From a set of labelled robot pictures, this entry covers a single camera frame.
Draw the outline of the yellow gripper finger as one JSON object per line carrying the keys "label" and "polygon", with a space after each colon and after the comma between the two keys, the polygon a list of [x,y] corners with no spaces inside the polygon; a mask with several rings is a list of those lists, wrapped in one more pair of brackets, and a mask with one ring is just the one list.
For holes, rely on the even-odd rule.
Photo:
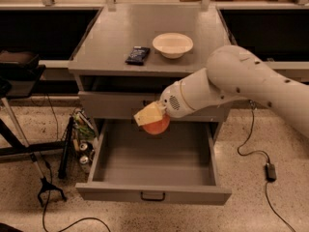
{"label": "yellow gripper finger", "polygon": [[163,119],[166,107],[160,101],[153,101],[134,115],[138,126],[148,125]]}

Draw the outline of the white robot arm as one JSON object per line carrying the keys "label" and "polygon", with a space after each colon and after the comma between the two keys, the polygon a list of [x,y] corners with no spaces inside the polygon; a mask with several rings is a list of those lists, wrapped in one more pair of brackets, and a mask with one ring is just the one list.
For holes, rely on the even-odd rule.
{"label": "white robot arm", "polygon": [[250,51],[225,45],[199,71],[165,88],[157,101],[134,115],[139,126],[182,118],[206,107],[249,99],[309,136],[309,86],[275,72]]}

